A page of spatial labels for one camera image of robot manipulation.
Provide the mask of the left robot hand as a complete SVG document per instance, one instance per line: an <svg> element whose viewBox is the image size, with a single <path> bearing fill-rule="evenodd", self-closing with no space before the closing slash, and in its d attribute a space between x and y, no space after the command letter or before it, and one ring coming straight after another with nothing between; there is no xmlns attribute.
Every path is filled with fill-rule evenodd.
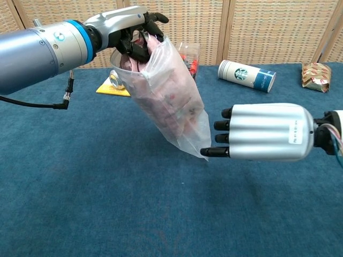
<svg viewBox="0 0 343 257"><path fill-rule="evenodd" d="M146 63L150 58L147 46L133 43L134 31L147 32L163 42L164 34L156 22L166 24L169 19L158 12L149 13L144 6L130 6L99 13L84 23L90 34L94 52L116 48L122 55Z"/></svg>

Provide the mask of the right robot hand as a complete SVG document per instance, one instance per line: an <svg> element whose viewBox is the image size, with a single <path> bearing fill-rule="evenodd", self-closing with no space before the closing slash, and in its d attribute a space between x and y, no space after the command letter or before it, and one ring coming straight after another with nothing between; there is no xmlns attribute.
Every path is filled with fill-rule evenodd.
<svg viewBox="0 0 343 257"><path fill-rule="evenodd" d="M205 157L258 161L299 161L314 147L315 125L309 111L293 103L235 104L214 123L221 147L200 150Z"/></svg>

